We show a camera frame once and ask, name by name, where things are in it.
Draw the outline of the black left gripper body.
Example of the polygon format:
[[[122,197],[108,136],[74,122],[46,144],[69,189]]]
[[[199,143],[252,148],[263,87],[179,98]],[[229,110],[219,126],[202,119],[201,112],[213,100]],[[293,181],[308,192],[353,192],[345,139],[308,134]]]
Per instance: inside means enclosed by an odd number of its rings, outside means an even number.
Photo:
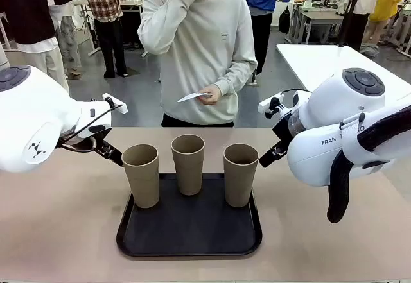
[[[108,144],[104,140],[111,129],[105,125],[92,125],[76,133],[59,138],[59,148],[75,153],[101,151]]]

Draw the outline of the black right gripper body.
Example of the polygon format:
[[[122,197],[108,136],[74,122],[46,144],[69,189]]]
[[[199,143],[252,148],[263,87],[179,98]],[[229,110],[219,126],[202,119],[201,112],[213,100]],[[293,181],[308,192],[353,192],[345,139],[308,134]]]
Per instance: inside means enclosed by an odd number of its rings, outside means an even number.
[[[288,120],[290,116],[290,112],[285,114],[278,120],[277,124],[272,129],[272,131],[277,135],[279,140],[286,144],[289,144],[291,142],[291,133],[288,129]]]

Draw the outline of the person's left hand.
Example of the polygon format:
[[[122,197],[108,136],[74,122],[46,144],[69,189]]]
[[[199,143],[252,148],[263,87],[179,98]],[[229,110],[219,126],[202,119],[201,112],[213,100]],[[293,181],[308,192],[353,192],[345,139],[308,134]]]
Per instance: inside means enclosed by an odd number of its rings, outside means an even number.
[[[222,96],[220,89],[215,84],[205,87],[199,93],[202,95],[198,97],[198,100],[204,105],[216,105]]]

